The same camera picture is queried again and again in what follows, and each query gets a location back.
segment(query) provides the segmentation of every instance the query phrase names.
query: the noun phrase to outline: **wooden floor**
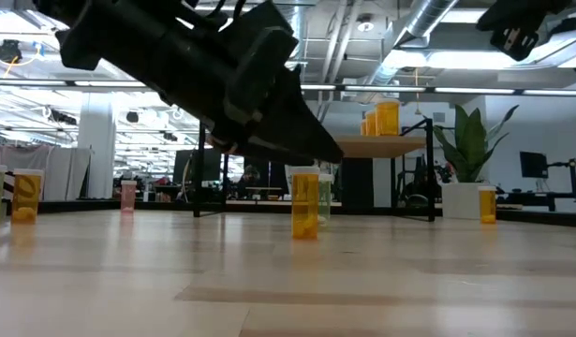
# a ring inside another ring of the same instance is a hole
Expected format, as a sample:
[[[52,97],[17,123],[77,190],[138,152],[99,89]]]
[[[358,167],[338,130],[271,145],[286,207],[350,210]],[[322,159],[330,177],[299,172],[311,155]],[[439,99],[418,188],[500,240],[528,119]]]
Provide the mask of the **wooden floor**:
[[[0,337],[576,336],[576,228],[75,212],[0,228]]]

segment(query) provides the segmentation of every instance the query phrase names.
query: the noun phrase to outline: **ceiling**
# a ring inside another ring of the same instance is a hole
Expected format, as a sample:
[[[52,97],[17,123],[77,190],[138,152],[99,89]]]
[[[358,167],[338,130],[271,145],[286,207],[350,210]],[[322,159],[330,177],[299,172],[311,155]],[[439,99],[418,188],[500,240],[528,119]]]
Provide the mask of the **ceiling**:
[[[465,51],[465,45],[482,44],[488,46],[488,39],[473,28],[473,21],[478,18],[477,13],[488,8],[495,1],[492,0],[460,0],[457,6],[435,30],[431,37],[429,48],[439,52],[439,46],[451,46],[445,51],[460,49]],[[326,61],[326,52],[330,47],[330,36],[336,21],[336,11],[339,0],[285,0],[275,1],[284,7],[297,6],[302,13],[303,27],[299,38],[301,51],[294,61],[304,65],[303,82],[320,83],[323,64]],[[397,22],[405,17],[410,10],[410,0],[365,0],[362,1],[359,12],[371,14],[370,22],[374,28],[367,32],[353,29],[349,42],[345,48],[343,61],[336,72],[335,82],[361,81],[384,62],[388,55],[386,52],[386,31],[391,22]],[[202,13],[210,10],[215,2],[200,2]],[[338,41],[343,42],[345,31],[350,20],[349,12],[353,1],[348,2],[346,17],[342,23],[341,34]],[[53,31],[64,29],[65,26],[35,11],[25,8],[1,8],[0,10],[0,44],[3,39],[17,39],[22,50],[23,66],[13,66],[7,72],[8,65],[0,61],[0,78],[8,79],[50,79],[72,81],[132,81],[131,77],[105,60],[101,60],[95,71],[83,71],[66,68],[61,64],[58,55],[59,44],[53,36]],[[465,38],[457,39],[455,33],[468,33]],[[418,50],[405,50],[408,52],[404,59],[406,63],[413,62],[413,52]],[[565,51],[567,59],[576,56]],[[330,69],[336,64],[335,54]],[[456,87],[494,87],[494,88],[565,88],[576,81],[576,75],[571,68],[556,66],[540,66],[528,69],[461,69],[444,68],[435,64],[424,63],[417,67],[398,67],[393,78],[401,85],[432,85]],[[148,158],[146,162],[152,171],[165,172],[172,169],[174,154],[178,148],[189,149],[194,146],[198,133],[198,121],[188,113],[170,108],[163,103],[156,93],[114,93],[115,110],[119,112],[117,128],[124,131],[117,137],[119,153],[116,157],[118,167],[131,167],[135,155],[126,154],[126,150],[136,152],[141,148],[141,155]],[[44,107],[59,110],[69,116],[80,120],[82,93],[69,90],[36,90],[16,87],[0,87],[0,126],[8,127],[34,127],[39,131],[30,132],[0,132],[0,136],[11,140],[28,142],[48,142],[62,146],[74,146],[77,138],[77,127],[60,126],[44,117]],[[317,95],[307,96],[308,99],[317,100]],[[437,101],[457,102],[468,100],[469,96],[458,95],[422,95],[401,94],[404,101]],[[135,111],[140,114],[140,123],[132,124],[126,120],[126,113]],[[159,132],[148,133],[148,130],[167,129],[178,137],[178,141],[164,140]],[[232,164],[234,169],[239,162]]]

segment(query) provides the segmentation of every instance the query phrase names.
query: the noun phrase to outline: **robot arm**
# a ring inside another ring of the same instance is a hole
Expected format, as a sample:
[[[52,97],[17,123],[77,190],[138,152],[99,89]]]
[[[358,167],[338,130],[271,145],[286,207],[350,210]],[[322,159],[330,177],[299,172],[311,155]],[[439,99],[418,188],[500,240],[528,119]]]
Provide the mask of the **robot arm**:
[[[198,118],[225,153],[292,165],[341,161],[303,100],[300,69],[284,66],[298,40],[271,1],[237,10],[220,32],[224,13],[203,17],[180,0],[34,2],[70,27],[56,33],[65,66],[94,70],[106,59]]]

